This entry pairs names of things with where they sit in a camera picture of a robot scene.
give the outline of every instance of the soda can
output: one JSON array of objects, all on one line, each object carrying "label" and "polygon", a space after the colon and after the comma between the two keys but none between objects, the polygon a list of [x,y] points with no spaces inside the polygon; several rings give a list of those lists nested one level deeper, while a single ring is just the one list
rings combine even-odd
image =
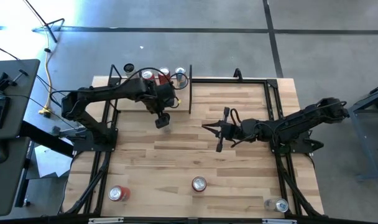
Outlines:
[{"label": "soda can", "polygon": [[[186,75],[186,70],[182,67],[178,67],[175,69],[175,73],[182,73]],[[187,84],[186,78],[182,74],[177,74],[177,82],[178,82],[178,87],[183,88]]]},{"label": "soda can", "polygon": [[[133,64],[128,63],[124,66],[124,72],[126,73],[127,78],[135,73],[135,67]],[[139,78],[139,74],[135,74],[132,78]]]},{"label": "soda can", "polygon": [[195,192],[203,192],[206,190],[207,181],[204,177],[195,177],[191,182],[191,187]]},{"label": "soda can", "polygon": [[161,74],[159,72],[159,82],[160,82],[160,85],[168,83],[168,81],[170,80],[170,77],[171,77],[170,70],[167,67],[161,67],[159,70],[161,72],[163,72],[163,74],[164,74],[163,75],[163,74]]},{"label": "soda can", "polygon": [[114,186],[109,191],[109,199],[113,202],[128,200],[131,191],[127,187]]},{"label": "soda can", "polygon": [[264,206],[265,206],[265,209],[269,211],[282,212],[282,213],[285,213],[288,211],[288,203],[286,200],[282,198],[268,199],[264,202]]},{"label": "soda can", "polygon": [[154,81],[154,74],[152,71],[146,70],[142,72],[142,78],[146,80],[153,80]]}]

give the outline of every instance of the wood plank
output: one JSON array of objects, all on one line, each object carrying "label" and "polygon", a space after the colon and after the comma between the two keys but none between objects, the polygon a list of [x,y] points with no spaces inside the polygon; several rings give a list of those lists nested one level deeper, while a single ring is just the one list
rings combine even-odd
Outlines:
[{"label": "wood plank", "polygon": [[[95,77],[94,83],[104,82],[101,80],[104,78]],[[278,79],[278,84],[284,115],[298,111],[293,80]],[[277,118],[274,99],[272,104]],[[87,111],[100,120],[103,105],[90,104]],[[154,115],[123,111],[118,118],[119,137],[109,165],[102,216],[283,217],[264,209],[265,200],[280,197],[269,143],[244,142],[230,148],[230,142],[225,141],[223,151],[217,153],[217,139],[201,128],[202,124],[221,119],[225,106],[236,108],[241,119],[268,119],[264,89],[257,84],[194,84],[191,114],[172,111],[169,133],[155,128]],[[65,209],[78,200],[88,185],[93,155],[84,152],[73,163],[63,202]],[[311,161],[303,155],[292,157],[298,187],[323,213]],[[207,181],[207,189],[201,193],[191,188],[198,175]],[[129,187],[130,199],[110,201],[107,194],[114,185]],[[293,210],[292,192],[288,189],[287,193]]]}]

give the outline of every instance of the metal bracket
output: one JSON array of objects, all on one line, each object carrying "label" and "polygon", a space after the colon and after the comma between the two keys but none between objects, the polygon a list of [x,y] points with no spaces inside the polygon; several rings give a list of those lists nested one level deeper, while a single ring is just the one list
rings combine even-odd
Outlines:
[{"label": "metal bracket", "polygon": [[93,133],[91,131],[85,131],[83,133],[83,138],[77,138],[75,140],[75,145],[73,146],[74,151],[93,151],[93,152],[111,152],[114,151],[116,146],[118,129],[110,130],[110,141],[101,144],[94,143]]},{"label": "metal bracket", "polygon": [[235,69],[233,78],[237,78],[239,82],[243,82],[243,76],[241,75],[241,71],[239,68]]},{"label": "metal bracket", "polygon": [[286,220],[277,218],[262,219],[263,224],[297,224],[296,220]]},{"label": "metal bracket", "polygon": [[266,82],[273,88],[277,88],[277,80],[276,79],[267,79]]},{"label": "metal bracket", "polygon": [[124,217],[113,218],[90,218],[88,224],[101,224],[101,223],[123,223]]}]

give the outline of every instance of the gray floor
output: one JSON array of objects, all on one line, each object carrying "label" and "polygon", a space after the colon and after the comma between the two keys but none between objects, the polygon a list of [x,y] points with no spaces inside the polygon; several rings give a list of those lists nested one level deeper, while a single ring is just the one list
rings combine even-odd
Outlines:
[{"label": "gray floor", "polygon": [[[69,26],[267,27],[262,0],[31,3],[47,21],[64,17]],[[276,29],[378,29],[378,0],[270,0],[269,4]],[[10,9],[0,1],[0,25],[11,27],[0,31],[0,47],[20,58],[37,57],[44,62],[44,36],[29,31],[38,26],[38,21],[21,1],[16,6],[11,9],[16,15],[7,17],[4,12]],[[59,90],[88,86],[93,75],[107,75],[112,63],[121,68],[128,62],[138,67],[187,67],[191,63],[195,76],[231,76],[239,67],[245,77],[276,77],[267,34],[58,35],[60,42],[51,46],[54,56],[49,67],[53,85]],[[295,79],[302,106],[329,96],[352,105],[378,86],[378,35],[276,35],[276,39],[283,75]],[[9,57],[0,53],[0,60],[6,59]],[[39,75],[45,78],[43,64]],[[32,98],[43,103],[46,93],[36,82]],[[25,119],[46,131],[55,124],[67,127],[57,119],[41,117],[39,109],[31,103]],[[366,121],[369,129],[378,128],[375,118]],[[350,120],[320,125],[312,137],[325,143],[314,158],[325,213],[335,218],[378,222],[378,180],[356,182],[354,178],[367,172],[368,166]],[[33,206],[15,208],[9,216],[0,218],[55,214],[65,180],[36,180],[28,192]]]}]

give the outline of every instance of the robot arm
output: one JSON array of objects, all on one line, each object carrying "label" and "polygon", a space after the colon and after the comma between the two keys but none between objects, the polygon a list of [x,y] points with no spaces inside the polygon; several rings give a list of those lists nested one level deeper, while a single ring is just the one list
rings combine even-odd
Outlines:
[{"label": "robot arm", "polygon": [[156,127],[162,128],[170,121],[170,116],[164,113],[164,109],[174,105],[176,96],[171,83],[156,85],[152,80],[133,78],[120,85],[91,86],[70,92],[62,99],[62,116],[81,123],[95,136],[109,136],[106,124],[97,122],[85,108],[93,102],[123,98],[143,102],[151,114],[157,114]]},{"label": "robot arm", "polygon": [[[309,105],[305,109],[290,114],[287,117],[276,121],[259,121],[257,119],[245,119],[240,126],[236,125],[232,112],[225,108],[224,119],[213,124],[205,124],[203,128],[211,131],[219,138],[217,151],[222,150],[222,141],[226,139],[234,142],[232,147],[240,142],[271,141],[276,144],[287,144],[296,139],[299,134],[321,123],[339,123],[344,118],[349,117],[347,110],[343,107],[345,102],[336,98],[324,98],[314,105]],[[227,117],[231,112],[234,124],[227,123]],[[220,127],[217,131],[209,127]]]}]

